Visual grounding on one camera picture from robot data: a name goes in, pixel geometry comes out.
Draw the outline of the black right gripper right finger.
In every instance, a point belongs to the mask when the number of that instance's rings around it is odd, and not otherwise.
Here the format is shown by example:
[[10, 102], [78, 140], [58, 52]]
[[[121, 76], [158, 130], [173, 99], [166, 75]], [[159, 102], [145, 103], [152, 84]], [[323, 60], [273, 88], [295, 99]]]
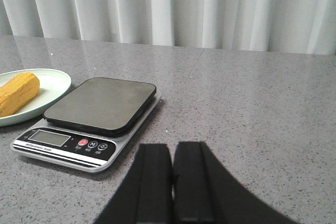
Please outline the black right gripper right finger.
[[173, 173], [176, 223], [294, 223], [238, 182], [204, 142], [180, 142]]

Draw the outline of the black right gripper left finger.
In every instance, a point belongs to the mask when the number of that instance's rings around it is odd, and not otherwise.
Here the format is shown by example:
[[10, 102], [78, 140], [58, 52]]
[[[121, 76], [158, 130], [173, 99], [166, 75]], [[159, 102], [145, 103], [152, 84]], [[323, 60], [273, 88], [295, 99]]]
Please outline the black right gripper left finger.
[[94, 223], [173, 223], [172, 163], [165, 144], [141, 144]]

